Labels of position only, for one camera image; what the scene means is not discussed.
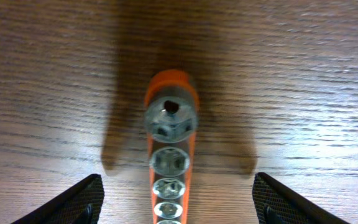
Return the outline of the orange socket bit rail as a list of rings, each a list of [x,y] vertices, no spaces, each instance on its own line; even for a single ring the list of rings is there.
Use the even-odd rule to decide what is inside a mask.
[[[170,69],[155,74],[145,94],[153,224],[188,221],[200,99],[192,78]]]

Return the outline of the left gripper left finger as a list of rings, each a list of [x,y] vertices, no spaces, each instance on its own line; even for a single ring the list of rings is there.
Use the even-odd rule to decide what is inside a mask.
[[[97,224],[104,201],[99,174],[91,174],[13,224]]]

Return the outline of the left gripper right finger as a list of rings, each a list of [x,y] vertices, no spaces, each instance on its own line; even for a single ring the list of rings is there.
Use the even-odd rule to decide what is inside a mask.
[[[252,199],[260,224],[345,223],[265,172],[254,177]]]

